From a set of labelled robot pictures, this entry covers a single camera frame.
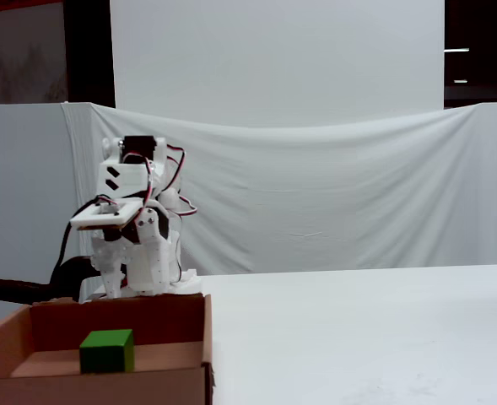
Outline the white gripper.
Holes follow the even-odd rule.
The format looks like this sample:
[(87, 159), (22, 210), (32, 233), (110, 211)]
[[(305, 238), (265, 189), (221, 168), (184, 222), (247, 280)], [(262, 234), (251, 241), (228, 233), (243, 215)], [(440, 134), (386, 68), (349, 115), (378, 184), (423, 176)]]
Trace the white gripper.
[(92, 262), (100, 272), (108, 299), (122, 296), (122, 266), (127, 285), (139, 296), (165, 294), (170, 287), (170, 221), (158, 205), (144, 208), (127, 226), (92, 231)]

